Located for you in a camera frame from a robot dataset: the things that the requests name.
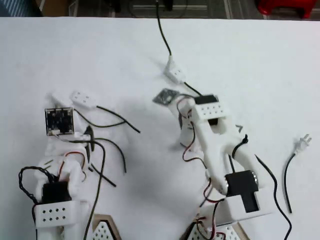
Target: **black circuit board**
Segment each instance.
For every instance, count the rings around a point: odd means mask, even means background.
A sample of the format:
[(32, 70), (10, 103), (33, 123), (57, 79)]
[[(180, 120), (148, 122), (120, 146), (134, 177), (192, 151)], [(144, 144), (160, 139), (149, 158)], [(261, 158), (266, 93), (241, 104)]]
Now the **black circuit board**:
[(75, 132), (73, 108), (46, 108), (45, 125), (47, 136), (73, 134)]
[(168, 106), (177, 96), (179, 96), (179, 92), (175, 90), (171, 90), (168, 88), (164, 88), (154, 99), (153, 102), (157, 104), (161, 104), (164, 106)]

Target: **white table surface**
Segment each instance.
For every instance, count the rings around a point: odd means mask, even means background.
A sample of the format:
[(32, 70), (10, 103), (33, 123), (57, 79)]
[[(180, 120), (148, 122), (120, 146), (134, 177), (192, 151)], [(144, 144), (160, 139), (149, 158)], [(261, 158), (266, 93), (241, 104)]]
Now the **white table surface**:
[[(294, 140), (305, 133), (311, 146), (288, 171), (293, 214), (290, 240), (312, 239), (320, 214), (320, 22), (168, 19), (162, 21), (172, 53), (188, 82), (225, 101), (249, 146), (276, 175), (282, 194), (284, 164)], [(18, 172), (36, 165), (46, 147), (44, 107), (52, 90), (93, 93), (102, 106), (125, 116), (128, 126), (96, 130), (117, 142), (127, 160), (106, 145), (96, 213), (112, 215), (124, 240), (176, 240), (193, 219), (206, 185), (200, 162), (183, 162), (178, 121), (152, 102), (169, 84), (168, 53), (155, 19), (0, 18), (0, 238), (33, 239), (32, 201), (18, 186)], [(99, 123), (117, 120), (86, 112)], [(101, 152), (93, 154), (99, 165)], [(98, 176), (82, 194), (94, 199)], [(24, 175), (33, 190), (36, 180)], [(275, 214), (242, 222), (253, 240), (283, 239), (288, 229)]]

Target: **red chair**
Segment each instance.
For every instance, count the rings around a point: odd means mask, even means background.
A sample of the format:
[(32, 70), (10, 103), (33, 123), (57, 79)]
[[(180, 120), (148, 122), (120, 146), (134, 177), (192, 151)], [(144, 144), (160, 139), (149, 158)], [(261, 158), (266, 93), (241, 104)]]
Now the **red chair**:
[(259, 12), (263, 15), (270, 15), (276, 7), (299, 8), (304, 10), (302, 18), (310, 17), (312, 8), (317, 0), (261, 0), (258, 5)]

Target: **perforated foot plate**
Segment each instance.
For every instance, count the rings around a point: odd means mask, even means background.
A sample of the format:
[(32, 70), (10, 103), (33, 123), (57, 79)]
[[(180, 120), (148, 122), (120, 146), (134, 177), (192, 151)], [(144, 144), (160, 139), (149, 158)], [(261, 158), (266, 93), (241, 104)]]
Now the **perforated foot plate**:
[[(217, 227), (216, 232), (217, 234), (215, 235), (214, 240), (224, 240), (224, 235), (220, 233), (225, 234), (225, 240), (241, 240), (232, 226)], [(205, 240), (205, 238), (201, 236), (197, 230), (197, 226), (194, 225), (187, 240)]]
[(95, 228), (92, 235), (92, 240), (114, 240), (111, 230), (105, 221), (101, 221)]

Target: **perforated bracket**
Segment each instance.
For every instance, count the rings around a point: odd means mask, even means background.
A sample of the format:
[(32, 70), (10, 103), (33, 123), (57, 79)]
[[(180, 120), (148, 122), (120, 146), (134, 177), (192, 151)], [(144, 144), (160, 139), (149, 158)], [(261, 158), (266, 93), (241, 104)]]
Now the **perforated bracket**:
[(229, 110), (221, 102), (210, 102), (205, 104), (196, 104), (192, 109), (192, 120), (210, 120), (226, 117), (230, 114)]
[(48, 228), (76, 224), (82, 219), (79, 201), (63, 201), (37, 205), (35, 207), (35, 227)]
[[(242, 240), (238, 236), (238, 234), (236, 233), (236, 231), (233, 229), (232, 226), (227, 226), (227, 227), (221, 226), (221, 227), (216, 228), (216, 235), (213, 238), (213, 240), (223, 240), (223, 239), (225, 239), (225, 240)], [(197, 226), (194, 225), (187, 240), (206, 240), (206, 239), (202, 237), (202, 235), (197, 230)]]
[(114, 240), (111, 230), (105, 221), (99, 222), (93, 232), (92, 240)]

